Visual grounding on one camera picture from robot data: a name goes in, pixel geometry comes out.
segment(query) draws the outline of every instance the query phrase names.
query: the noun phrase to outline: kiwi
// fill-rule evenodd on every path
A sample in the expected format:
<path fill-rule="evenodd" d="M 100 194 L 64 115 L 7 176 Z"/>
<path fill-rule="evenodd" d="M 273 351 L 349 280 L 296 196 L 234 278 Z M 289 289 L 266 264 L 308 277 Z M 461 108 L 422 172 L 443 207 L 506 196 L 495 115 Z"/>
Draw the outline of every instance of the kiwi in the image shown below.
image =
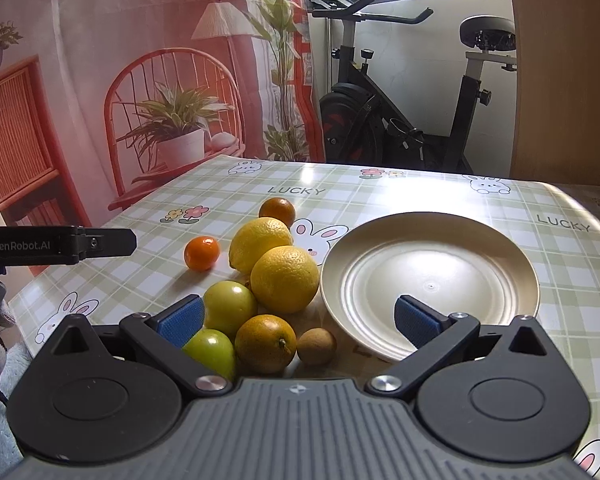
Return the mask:
<path fill-rule="evenodd" d="M 336 338 L 328 330 L 312 328 L 298 339 L 298 357 L 307 366 L 325 365 L 336 355 Z"/>

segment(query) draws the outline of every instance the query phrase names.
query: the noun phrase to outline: green apple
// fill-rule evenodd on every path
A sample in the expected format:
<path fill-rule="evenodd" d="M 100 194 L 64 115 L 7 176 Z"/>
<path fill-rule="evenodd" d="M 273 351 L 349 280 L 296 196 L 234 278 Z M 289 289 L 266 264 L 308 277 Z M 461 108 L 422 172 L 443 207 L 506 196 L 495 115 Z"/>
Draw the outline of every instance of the green apple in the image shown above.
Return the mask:
<path fill-rule="evenodd" d="M 198 330 L 182 349 L 189 357 L 222 375 L 225 379 L 234 380 L 234 346 L 222 332 L 208 328 Z"/>
<path fill-rule="evenodd" d="M 219 330 L 235 339 L 244 323 L 258 313 L 258 302 L 251 291 L 237 282 L 217 282 L 202 298 L 205 304 L 205 327 Z"/>

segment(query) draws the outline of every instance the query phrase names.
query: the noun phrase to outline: fluffy rug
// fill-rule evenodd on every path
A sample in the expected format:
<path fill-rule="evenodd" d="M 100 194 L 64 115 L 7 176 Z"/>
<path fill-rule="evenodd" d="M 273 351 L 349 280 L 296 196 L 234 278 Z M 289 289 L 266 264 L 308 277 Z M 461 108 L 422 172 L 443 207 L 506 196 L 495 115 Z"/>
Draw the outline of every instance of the fluffy rug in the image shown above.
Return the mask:
<path fill-rule="evenodd" d="M 7 398 L 30 362 L 31 355 L 24 343 L 18 343 L 7 353 L 7 364 L 0 376 L 0 390 Z M 0 477 L 21 459 L 22 455 L 7 425 L 6 409 L 0 404 Z"/>

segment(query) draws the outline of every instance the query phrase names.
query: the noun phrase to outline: orange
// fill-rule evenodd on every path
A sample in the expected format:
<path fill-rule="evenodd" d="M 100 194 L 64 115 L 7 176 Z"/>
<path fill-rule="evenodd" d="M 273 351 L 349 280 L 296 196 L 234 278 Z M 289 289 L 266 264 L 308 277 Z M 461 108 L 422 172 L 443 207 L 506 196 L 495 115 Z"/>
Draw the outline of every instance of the orange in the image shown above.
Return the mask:
<path fill-rule="evenodd" d="M 235 335 L 235 353 L 254 372 L 281 372 L 296 355 L 296 333 L 284 319 L 271 314 L 255 316 Z"/>
<path fill-rule="evenodd" d="M 184 248 L 184 262 L 191 270 L 203 272 L 214 266 L 220 256 L 220 244 L 211 236 L 193 238 Z"/>
<path fill-rule="evenodd" d="M 296 221 L 296 209 L 294 208 L 294 205 L 285 198 L 269 198 L 260 207 L 258 216 L 260 218 L 263 216 L 275 218 L 291 229 L 291 225 Z"/>
<path fill-rule="evenodd" d="M 320 285 L 320 271 L 300 247 L 274 247 L 251 269 L 251 291 L 275 314 L 294 314 L 306 308 Z"/>

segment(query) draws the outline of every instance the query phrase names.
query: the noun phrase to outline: lamp shade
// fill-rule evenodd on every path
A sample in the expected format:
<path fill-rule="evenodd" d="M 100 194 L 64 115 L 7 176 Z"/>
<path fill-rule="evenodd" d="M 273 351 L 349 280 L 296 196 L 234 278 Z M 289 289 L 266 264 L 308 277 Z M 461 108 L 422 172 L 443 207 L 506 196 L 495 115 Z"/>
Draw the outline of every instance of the lamp shade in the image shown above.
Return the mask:
<path fill-rule="evenodd" d="M 234 4 L 219 2 L 206 6 L 191 39 L 203 40 L 238 35 L 257 36 L 258 33 Z"/>

